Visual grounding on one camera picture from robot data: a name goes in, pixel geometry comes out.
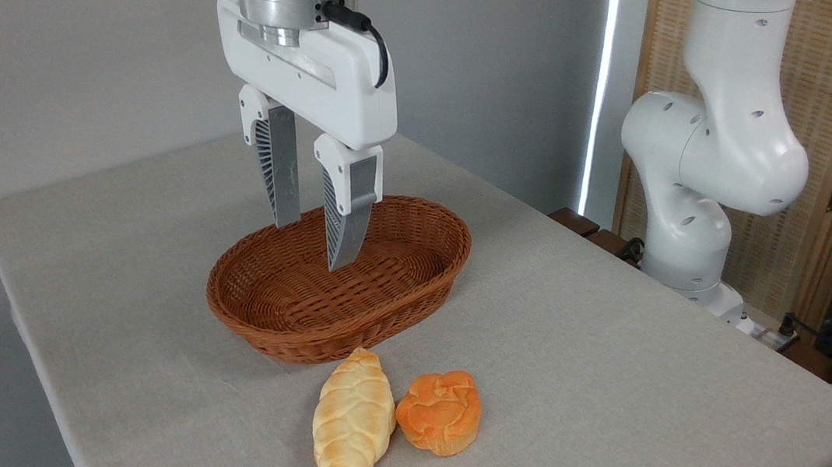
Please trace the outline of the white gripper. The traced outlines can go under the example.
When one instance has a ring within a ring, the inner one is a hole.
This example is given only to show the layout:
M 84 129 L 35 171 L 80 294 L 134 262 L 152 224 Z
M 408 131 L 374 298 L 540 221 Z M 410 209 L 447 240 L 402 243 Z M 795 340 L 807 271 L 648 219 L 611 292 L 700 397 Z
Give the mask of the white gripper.
M 239 92 L 242 135 L 257 151 L 277 228 L 301 214 L 294 112 L 328 133 L 316 138 L 314 155 L 334 272 L 359 255 L 372 206 L 381 202 L 384 159 L 376 145 L 398 131 L 394 71 L 375 86 L 381 60 L 369 35 L 330 23 L 300 31 L 297 47 L 280 46 L 240 16 L 238 4 L 217 0 L 220 39 L 230 70 L 247 83 Z

